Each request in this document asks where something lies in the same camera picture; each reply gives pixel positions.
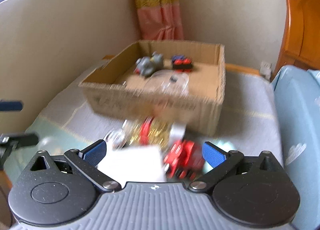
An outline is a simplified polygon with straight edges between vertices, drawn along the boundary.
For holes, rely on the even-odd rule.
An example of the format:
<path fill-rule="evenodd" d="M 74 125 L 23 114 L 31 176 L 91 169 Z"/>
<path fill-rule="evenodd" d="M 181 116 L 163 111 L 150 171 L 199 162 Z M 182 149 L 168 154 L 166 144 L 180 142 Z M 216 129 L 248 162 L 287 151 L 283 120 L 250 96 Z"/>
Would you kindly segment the clear case red label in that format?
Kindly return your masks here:
<path fill-rule="evenodd" d="M 186 73 L 174 70 L 160 70 L 147 80 L 144 90 L 148 92 L 188 95 L 189 76 Z"/>

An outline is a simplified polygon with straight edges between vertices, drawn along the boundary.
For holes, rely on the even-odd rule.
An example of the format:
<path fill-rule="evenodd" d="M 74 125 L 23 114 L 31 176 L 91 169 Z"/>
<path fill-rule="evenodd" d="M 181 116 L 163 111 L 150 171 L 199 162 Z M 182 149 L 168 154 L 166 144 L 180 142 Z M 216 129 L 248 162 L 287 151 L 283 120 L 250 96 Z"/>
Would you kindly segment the black toy red knobs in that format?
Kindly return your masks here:
<path fill-rule="evenodd" d="M 171 57 L 173 70 L 189 73 L 193 70 L 193 60 L 185 55 L 174 55 Z"/>

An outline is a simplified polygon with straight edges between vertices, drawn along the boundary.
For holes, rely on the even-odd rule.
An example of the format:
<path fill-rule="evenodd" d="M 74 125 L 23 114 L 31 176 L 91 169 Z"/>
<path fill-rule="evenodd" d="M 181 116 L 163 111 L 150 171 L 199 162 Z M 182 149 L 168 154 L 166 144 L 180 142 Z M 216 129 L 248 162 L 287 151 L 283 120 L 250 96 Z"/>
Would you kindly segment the grey elephant toy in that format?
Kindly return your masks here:
<path fill-rule="evenodd" d="M 134 72 L 145 78 L 164 68 L 163 54 L 153 52 L 151 57 L 142 57 L 136 61 Z"/>

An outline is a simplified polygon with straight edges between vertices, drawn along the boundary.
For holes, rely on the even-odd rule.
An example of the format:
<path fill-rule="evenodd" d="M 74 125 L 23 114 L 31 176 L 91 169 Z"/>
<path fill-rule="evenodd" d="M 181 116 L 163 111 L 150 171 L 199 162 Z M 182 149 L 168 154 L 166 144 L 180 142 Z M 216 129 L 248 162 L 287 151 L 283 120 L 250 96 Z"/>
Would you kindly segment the mint green round case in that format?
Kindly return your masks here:
<path fill-rule="evenodd" d="M 227 153 L 232 150 L 235 150 L 235 147 L 231 142 L 206 141 L 202 145 L 202 157 L 204 159 L 203 174 L 208 173 L 223 163 L 227 159 Z"/>

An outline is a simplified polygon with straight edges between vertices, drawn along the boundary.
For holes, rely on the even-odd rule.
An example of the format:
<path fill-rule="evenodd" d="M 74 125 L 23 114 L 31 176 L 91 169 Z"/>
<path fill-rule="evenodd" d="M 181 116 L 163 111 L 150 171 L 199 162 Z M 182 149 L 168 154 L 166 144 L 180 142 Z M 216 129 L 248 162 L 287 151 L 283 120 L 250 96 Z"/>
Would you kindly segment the small clear round container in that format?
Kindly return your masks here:
<path fill-rule="evenodd" d="M 115 151 L 121 149 L 126 144 L 126 134 L 125 132 L 119 128 L 108 132 L 104 138 L 104 142 L 106 142 L 108 151 Z"/>

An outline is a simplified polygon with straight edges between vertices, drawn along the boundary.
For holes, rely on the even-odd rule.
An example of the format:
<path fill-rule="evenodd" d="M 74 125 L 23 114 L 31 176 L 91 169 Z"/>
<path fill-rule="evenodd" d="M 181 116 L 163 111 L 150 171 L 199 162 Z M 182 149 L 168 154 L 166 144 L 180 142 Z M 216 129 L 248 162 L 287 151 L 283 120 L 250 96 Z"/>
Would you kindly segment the white plastic box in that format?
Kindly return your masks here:
<path fill-rule="evenodd" d="M 121 186 L 127 182 L 166 182 L 159 147 L 129 147 L 110 151 L 98 164 L 98 170 Z"/>

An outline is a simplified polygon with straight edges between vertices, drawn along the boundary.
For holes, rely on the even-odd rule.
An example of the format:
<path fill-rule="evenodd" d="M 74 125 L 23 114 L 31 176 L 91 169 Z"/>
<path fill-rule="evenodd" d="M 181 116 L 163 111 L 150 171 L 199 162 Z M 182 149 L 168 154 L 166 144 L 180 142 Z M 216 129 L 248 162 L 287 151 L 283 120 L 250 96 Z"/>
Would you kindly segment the jar of gold beads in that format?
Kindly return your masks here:
<path fill-rule="evenodd" d="M 149 116 L 145 119 L 125 120 L 122 129 L 129 146 L 159 146 L 165 152 L 176 141 L 183 139 L 186 124 L 164 122 Z"/>

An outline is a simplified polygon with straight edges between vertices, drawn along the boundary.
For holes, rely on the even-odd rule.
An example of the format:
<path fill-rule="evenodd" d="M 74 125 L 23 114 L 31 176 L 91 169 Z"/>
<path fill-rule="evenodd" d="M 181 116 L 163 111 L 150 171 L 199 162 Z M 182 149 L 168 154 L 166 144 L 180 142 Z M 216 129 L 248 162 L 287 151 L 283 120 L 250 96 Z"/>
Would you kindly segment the open cardboard box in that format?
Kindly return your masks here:
<path fill-rule="evenodd" d="M 164 58 L 160 76 L 144 78 L 136 62 Z M 195 41 L 140 40 L 80 82 L 94 112 L 117 119 L 154 116 L 213 136 L 225 98 L 225 48 Z"/>

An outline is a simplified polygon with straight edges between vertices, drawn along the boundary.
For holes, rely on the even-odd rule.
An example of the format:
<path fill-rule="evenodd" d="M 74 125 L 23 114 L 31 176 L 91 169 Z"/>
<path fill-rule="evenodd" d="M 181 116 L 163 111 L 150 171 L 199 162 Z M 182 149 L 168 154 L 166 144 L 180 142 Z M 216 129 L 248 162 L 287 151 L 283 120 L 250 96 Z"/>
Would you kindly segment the blue floral bed sheet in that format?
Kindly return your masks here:
<path fill-rule="evenodd" d="M 274 80 L 284 168 L 300 195 L 297 229 L 319 229 L 319 71 L 283 66 Z"/>

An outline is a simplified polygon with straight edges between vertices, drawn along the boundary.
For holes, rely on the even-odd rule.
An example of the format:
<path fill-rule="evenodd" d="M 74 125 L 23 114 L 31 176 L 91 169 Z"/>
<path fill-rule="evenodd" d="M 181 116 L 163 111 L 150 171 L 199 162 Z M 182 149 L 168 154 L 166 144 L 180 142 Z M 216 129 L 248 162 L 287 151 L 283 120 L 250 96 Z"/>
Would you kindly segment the wooden bed headboard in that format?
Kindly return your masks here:
<path fill-rule="evenodd" d="M 319 70 L 319 0 L 286 0 L 286 22 L 276 67 Z"/>

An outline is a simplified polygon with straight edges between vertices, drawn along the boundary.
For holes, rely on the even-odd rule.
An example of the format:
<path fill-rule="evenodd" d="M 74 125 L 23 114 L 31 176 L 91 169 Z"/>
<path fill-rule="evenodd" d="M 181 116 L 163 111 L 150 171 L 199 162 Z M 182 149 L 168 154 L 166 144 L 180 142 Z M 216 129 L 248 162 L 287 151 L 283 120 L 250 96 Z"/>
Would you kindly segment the pink patterned curtain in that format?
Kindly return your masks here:
<path fill-rule="evenodd" d="M 179 0 L 135 0 L 144 40 L 183 40 Z"/>

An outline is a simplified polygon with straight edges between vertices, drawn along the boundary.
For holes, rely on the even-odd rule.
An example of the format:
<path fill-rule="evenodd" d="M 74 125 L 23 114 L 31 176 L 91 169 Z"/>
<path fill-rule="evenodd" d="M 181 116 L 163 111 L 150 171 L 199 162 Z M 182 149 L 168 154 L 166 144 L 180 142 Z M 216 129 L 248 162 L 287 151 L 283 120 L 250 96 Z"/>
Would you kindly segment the white wall socket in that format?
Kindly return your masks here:
<path fill-rule="evenodd" d="M 259 74 L 267 81 L 270 81 L 272 75 L 272 65 L 268 62 L 262 61 L 260 64 Z"/>

